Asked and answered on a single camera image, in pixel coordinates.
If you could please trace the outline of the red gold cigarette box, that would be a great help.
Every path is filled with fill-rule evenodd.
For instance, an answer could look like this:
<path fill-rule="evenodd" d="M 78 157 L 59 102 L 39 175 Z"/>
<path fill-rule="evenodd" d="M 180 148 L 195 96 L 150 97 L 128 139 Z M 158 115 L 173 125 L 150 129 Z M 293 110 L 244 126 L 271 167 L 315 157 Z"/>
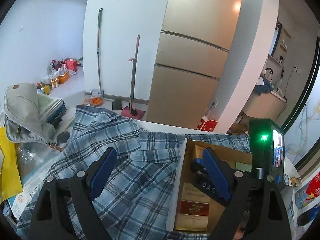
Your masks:
<path fill-rule="evenodd" d="M 193 186 L 184 183 L 174 229 L 205 232 L 208 226 L 210 198 Z"/>

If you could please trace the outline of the blue gold cigarette box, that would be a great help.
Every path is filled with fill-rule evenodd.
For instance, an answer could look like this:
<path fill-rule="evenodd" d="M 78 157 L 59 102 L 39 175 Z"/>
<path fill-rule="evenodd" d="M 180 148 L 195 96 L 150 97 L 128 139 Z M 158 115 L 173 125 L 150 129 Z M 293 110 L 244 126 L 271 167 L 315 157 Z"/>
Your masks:
<path fill-rule="evenodd" d="M 202 159 L 203 151 L 205 150 L 205 147 L 195 145 L 193 149 L 193 158 L 194 159 Z"/>

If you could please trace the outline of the bathroom vanity cabinet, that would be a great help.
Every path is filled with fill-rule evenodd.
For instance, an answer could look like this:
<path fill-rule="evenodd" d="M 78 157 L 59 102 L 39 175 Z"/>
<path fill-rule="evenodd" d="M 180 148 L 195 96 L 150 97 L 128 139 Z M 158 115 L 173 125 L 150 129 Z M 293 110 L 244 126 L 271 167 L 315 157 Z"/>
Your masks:
<path fill-rule="evenodd" d="M 286 100 L 275 92 L 261 95 L 252 92 L 242 111 L 252 118 L 269 118 L 275 121 L 285 105 Z"/>

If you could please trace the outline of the black framed glass door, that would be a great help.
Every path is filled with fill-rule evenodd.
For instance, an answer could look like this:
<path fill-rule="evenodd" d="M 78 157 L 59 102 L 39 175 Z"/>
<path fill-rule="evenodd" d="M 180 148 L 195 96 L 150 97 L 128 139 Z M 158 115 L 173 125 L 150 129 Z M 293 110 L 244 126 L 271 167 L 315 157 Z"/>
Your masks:
<path fill-rule="evenodd" d="M 303 92 L 282 128 L 285 157 L 300 171 L 319 151 L 319 37 Z"/>

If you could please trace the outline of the white cardboard tray box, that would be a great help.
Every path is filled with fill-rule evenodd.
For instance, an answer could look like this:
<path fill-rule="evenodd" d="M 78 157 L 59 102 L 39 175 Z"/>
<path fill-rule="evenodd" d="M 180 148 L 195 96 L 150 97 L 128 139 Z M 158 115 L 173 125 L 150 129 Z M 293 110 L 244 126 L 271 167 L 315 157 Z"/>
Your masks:
<path fill-rule="evenodd" d="M 183 232 L 188 236 L 194 233 L 195 235 L 209 234 L 216 227 L 218 220 L 227 206 L 225 199 L 217 193 L 216 187 L 212 183 L 210 177 L 202 177 L 191 171 L 190 165 L 194 160 L 193 149 L 195 145 L 205 148 L 211 148 L 214 153 L 231 168 L 236 169 L 235 163 L 240 162 L 244 164 L 252 164 L 252 155 L 242 151 L 234 150 L 224 146 L 217 146 L 201 141 L 194 141 L 185 139 L 180 149 L 178 165 L 176 168 L 174 188 L 172 192 L 169 212 L 165 229 L 171 232 Z M 175 220 L 178 214 L 178 202 L 181 200 L 183 184 L 191 183 L 205 195 L 210 198 L 208 226 L 205 232 L 191 232 L 191 231 L 177 231 L 174 229 Z"/>

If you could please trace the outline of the clear blue label bottle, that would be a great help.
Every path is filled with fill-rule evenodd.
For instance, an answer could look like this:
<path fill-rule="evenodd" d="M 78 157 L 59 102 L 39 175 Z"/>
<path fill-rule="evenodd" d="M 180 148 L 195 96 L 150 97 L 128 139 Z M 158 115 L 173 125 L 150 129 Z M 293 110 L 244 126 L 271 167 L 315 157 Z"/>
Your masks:
<path fill-rule="evenodd" d="M 304 212 L 297 218 L 297 226 L 305 226 L 310 221 L 314 220 L 314 218 L 319 213 L 320 207 L 319 204 L 315 205 L 310 210 Z"/>

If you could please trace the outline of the dark blue clothes pile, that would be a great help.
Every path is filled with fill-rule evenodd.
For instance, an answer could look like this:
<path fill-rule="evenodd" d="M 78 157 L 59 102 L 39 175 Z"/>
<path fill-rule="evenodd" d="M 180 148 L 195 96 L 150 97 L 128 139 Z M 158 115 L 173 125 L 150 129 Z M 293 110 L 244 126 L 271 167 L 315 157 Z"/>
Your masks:
<path fill-rule="evenodd" d="M 260 96 L 261 94 L 271 93 L 273 91 L 273 86 L 268 79 L 264 76 L 260 76 L 253 90 Z"/>

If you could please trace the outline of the small gold foil box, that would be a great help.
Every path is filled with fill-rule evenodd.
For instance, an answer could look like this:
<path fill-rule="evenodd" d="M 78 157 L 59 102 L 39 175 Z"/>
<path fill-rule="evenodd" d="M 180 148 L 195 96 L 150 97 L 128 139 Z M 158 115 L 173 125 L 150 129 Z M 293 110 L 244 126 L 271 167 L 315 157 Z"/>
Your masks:
<path fill-rule="evenodd" d="M 293 188 L 299 188 L 302 185 L 302 180 L 300 177 L 291 177 L 290 178 L 290 185 Z"/>

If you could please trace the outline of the yellow plastic bag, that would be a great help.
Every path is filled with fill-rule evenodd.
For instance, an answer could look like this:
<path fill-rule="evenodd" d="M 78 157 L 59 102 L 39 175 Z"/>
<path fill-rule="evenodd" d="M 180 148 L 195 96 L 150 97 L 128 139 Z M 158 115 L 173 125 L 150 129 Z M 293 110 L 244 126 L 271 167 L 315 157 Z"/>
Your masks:
<path fill-rule="evenodd" d="M 16 146 L 1 127 L 1 203 L 23 191 L 18 170 Z"/>

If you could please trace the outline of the red iced tea bottle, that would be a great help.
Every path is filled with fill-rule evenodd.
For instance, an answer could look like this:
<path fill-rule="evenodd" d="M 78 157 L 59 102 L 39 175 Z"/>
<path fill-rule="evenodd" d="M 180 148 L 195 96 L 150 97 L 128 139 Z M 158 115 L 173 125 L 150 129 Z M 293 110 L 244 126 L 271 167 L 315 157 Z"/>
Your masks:
<path fill-rule="evenodd" d="M 299 209 L 308 206 L 320 195 L 320 175 L 319 172 L 301 189 L 296 192 L 295 203 Z"/>

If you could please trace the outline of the bathroom mirror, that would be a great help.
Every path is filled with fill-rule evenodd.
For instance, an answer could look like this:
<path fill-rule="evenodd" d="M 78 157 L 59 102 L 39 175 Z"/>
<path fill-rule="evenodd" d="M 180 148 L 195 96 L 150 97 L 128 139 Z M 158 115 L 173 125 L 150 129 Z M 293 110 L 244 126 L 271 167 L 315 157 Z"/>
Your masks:
<path fill-rule="evenodd" d="M 270 50 L 269 50 L 269 54 L 271 56 L 274 54 L 274 52 L 276 50 L 276 46 L 277 46 L 277 43 L 278 43 L 278 40 L 279 40 L 279 37 L 280 37 L 280 34 L 281 34 L 282 26 L 283 25 L 280 22 L 276 23 L 276 27 L 275 27 L 275 30 L 274 30 L 274 35 L 273 35 L 271 46 L 270 46 Z"/>

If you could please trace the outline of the stack of books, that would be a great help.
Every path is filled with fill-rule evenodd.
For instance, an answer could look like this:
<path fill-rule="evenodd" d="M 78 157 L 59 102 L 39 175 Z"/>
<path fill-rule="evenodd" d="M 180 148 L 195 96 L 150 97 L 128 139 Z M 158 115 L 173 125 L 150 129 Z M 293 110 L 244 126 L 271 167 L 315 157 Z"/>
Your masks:
<path fill-rule="evenodd" d="M 67 112 L 65 102 L 62 98 L 55 98 L 42 93 L 38 93 L 37 96 L 41 124 L 49 123 L 57 128 Z"/>

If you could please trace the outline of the grey canvas bag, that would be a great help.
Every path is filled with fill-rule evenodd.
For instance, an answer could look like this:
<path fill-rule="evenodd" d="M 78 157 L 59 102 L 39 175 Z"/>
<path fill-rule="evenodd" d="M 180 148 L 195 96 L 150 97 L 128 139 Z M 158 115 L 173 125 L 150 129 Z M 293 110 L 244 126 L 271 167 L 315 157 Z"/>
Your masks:
<path fill-rule="evenodd" d="M 55 143 L 56 129 L 42 122 L 36 87 L 20 83 L 7 87 L 4 94 L 4 122 L 9 141 L 13 143 Z"/>

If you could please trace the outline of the gold refrigerator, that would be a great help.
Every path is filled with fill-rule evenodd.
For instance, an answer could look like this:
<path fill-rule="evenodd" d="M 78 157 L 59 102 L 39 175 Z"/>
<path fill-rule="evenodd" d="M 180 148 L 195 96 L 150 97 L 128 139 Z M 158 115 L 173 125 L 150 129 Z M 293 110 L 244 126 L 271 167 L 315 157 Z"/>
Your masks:
<path fill-rule="evenodd" d="M 146 120 L 195 129 L 216 90 L 242 0 L 168 0 Z"/>

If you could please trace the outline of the red floor clutter pile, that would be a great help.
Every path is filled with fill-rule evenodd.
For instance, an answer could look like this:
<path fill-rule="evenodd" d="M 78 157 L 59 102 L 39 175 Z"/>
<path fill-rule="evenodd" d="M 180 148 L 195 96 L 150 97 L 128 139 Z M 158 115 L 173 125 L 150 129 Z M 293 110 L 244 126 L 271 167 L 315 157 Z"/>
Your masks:
<path fill-rule="evenodd" d="M 36 90 L 42 94 L 50 94 L 53 89 L 67 83 L 73 76 L 78 77 L 82 70 L 83 58 L 67 57 L 60 61 L 52 60 L 47 68 L 47 75 L 35 83 Z"/>

